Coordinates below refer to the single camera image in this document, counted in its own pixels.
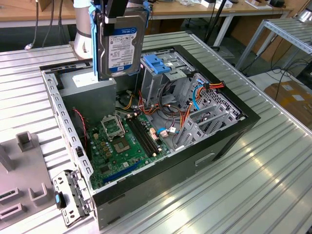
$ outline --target hard drive label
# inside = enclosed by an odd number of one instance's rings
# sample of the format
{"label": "hard drive label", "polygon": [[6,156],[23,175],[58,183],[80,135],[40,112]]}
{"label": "hard drive label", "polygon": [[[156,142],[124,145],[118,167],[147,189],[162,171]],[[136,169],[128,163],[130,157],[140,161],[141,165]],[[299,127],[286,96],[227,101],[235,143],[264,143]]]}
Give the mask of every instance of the hard drive label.
{"label": "hard drive label", "polygon": [[109,36],[109,62],[112,72],[127,70],[133,63],[135,47],[132,44],[137,36],[137,28],[115,29]]}

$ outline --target blue pcie slot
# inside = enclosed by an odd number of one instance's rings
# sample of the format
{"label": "blue pcie slot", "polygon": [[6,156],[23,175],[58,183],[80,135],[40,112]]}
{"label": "blue pcie slot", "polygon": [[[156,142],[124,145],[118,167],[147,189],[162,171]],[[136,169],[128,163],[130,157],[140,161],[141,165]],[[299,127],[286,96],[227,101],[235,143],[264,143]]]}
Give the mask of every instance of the blue pcie slot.
{"label": "blue pcie slot", "polygon": [[118,177],[121,177],[121,176],[127,174],[128,172],[133,171],[135,168],[138,167],[138,165],[140,164],[140,162],[141,162],[141,161],[136,162],[136,163],[133,164],[132,166],[130,166],[130,167],[128,167],[128,168],[125,168],[125,169],[123,169],[122,171],[117,172],[117,173],[115,173],[115,174],[113,174],[113,175],[111,175],[111,176],[105,178],[105,179],[103,180],[103,183],[105,184],[105,183],[107,183],[107,182],[109,182],[109,181],[112,181],[112,180],[114,180],[114,179],[117,179]]}

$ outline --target motherboard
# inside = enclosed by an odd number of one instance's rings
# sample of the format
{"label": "motherboard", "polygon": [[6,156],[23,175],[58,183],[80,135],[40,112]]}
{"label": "motherboard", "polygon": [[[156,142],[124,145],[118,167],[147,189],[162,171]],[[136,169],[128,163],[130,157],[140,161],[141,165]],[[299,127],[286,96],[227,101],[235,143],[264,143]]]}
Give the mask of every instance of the motherboard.
{"label": "motherboard", "polygon": [[[117,121],[109,117],[88,130],[94,170],[90,180],[94,190],[170,153],[144,114],[116,118]],[[124,135],[112,137],[112,132]]]}

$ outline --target green motherboard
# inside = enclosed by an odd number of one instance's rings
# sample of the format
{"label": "green motherboard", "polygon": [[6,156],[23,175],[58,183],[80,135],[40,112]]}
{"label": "green motherboard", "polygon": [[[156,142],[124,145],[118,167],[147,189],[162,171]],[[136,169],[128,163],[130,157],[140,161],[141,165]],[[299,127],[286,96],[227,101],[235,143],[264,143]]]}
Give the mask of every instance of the green motherboard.
{"label": "green motherboard", "polygon": [[[146,116],[141,114],[137,119],[152,140],[149,131],[152,126]],[[101,124],[88,130],[92,155],[90,162],[94,170],[90,181],[94,190],[170,153],[167,145],[158,139],[152,141],[160,149],[159,152],[156,156],[148,156],[128,125],[127,119],[121,119],[121,123],[125,131],[124,137],[117,137],[111,141]],[[109,132],[116,131],[116,122],[106,122],[105,127],[110,129]]]}

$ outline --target cardboard box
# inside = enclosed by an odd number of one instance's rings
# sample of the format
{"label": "cardboard box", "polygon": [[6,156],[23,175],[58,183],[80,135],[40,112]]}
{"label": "cardboard box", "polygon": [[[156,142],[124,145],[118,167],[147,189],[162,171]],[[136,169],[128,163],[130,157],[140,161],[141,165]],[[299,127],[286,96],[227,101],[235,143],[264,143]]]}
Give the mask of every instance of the cardboard box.
{"label": "cardboard box", "polygon": [[247,2],[250,2],[252,5],[255,6],[266,6],[267,2],[265,0],[247,0]]}
{"label": "cardboard box", "polygon": [[[275,98],[278,83],[267,87],[264,92]],[[312,94],[295,81],[282,82],[279,87],[277,103],[291,113],[297,120],[312,129]]]}
{"label": "cardboard box", "polygon": [[[52,0],[38,0],[39,11],[44,11],[51,2]],[[36,10],[36,0],[1,0],[1,4],[27,10]]]}

